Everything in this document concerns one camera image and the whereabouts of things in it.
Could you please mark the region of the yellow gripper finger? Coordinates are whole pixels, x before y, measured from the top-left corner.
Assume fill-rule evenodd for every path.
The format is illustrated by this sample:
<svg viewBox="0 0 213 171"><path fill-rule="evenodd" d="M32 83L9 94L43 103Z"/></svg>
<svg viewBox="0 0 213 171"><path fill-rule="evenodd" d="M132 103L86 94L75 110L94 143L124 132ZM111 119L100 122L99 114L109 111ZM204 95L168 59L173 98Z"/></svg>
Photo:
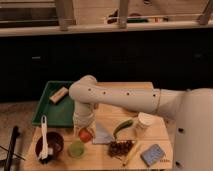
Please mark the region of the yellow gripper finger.
<svg viewBox="0 0 213 171"><path fill-rule="evenodd" d="M91 133L93 136L95 136L96 126L90 125L90 126L87 127L87 130L89 131L89 133Z"/></svg>

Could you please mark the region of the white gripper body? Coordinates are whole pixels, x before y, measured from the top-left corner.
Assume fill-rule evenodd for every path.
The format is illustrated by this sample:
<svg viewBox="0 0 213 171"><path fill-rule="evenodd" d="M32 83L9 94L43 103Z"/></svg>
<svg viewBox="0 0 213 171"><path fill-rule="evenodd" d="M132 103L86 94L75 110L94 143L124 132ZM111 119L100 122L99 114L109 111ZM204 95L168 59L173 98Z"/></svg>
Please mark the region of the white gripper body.
<svg viewBox="0 0 213 171"><path fill-rule="evenodd" d="M89 103L74 103L74 127L87 128L95 125L95 114L93 112L94 105Z"/></svg>

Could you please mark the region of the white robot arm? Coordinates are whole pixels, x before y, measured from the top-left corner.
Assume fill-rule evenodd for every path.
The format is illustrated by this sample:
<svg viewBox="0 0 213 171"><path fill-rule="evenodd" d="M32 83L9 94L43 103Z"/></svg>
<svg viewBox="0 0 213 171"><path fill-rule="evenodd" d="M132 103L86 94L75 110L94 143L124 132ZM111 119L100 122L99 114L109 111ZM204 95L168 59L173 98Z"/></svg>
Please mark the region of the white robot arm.
<svg viewBox="0 0 213 171"><path fill-rule="evenodd" d="M94 121L102 103L171 118L176 122L172 171L213 171L213 88L188 91L102 87L92 75L71 84L74 127Z"/></svg>

